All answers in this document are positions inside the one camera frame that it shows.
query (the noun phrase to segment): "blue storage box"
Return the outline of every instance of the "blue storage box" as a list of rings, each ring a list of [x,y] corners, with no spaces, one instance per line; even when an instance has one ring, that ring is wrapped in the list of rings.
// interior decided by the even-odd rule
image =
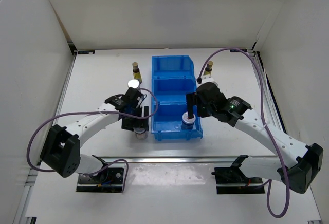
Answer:
[[[152,57],[152,92],[158,99],[159,108],[152,117],[152,133],[155,139],[202,138],[200,118],[193,129],[181,129],[182,115],[187,112],[185,94],[196,91],[193,61],[188,55]],[[152,112],[155,100],[152,99]]]

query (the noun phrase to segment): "yellow bottle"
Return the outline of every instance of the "yellow bottle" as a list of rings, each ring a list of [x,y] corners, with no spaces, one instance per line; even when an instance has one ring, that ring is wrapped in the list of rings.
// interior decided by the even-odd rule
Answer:
[[[204,75],[211,75],[211,71],[212,71],[212,61],[208,61],[206,69],[204,71]]]
[[[134,79],[137,79],[139,81],[139,83],[142,83],[142,76],[140,74],[140,70],[138,68],[138,64],[137,62],[133,63],[133,75],[134,75]]]

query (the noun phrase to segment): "white wall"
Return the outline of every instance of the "white wall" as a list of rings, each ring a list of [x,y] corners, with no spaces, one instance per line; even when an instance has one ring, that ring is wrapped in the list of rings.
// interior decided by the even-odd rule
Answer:
[[[284,0],[50,0],[78,49],[252,47]]]
[[[28,140],[54,114],[71,59],[48,0],[0,0],[0,223],[13,221]]]
[[[287,0],[261,50],[289,134],[324,148],[312,184],[329,223],[329,0]]]

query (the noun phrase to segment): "blue bin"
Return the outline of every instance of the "blue bin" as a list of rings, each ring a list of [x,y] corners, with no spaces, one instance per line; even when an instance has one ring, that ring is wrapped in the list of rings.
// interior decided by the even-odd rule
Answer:
[[[152,117],[152,133],[155,139],[202,138],[200,118],[193,129],[181,129],[182,115],[187,112],[185,94],[196,91],[193,61],[188,55],[152,57],[152,92],[158,99],[159,109]],[[152,112],[155,100],[152,99]]]

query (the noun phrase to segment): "white floor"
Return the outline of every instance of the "white floor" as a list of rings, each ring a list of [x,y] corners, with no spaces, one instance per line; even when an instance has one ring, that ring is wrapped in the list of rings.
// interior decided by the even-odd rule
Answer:
[[[61,113],[96,109],[106,98],[123,93],[132,78],[132,62],[139,64],[143,84],[151,89],[151,56],[189,55],[198,75],[215,49],[96,50],[78,55]],[[240,53],[223,52],[213,58],[213,77],[226,95],[239,96],[260,110],[260,91],[249,60]],[[59,120],[65,125],[76,120]],[[153,135],[139,141],[117,122],[92,137],[84,154],[109,157],[229,157],[273,154],[248,135],[202,119],[204,137],[191,141],[158,142]],[[277,220],[267,211],[266,195],[216,195],[212,163],[131,163],[124,194],[76,193],[77,175],[63,179],[39,173],[27,216],[37,223],[307,223],[319,220],[309,190],[292,193],[287,215]],[[271,204],[276,213],[285,201],[284,185],[273,185]]]

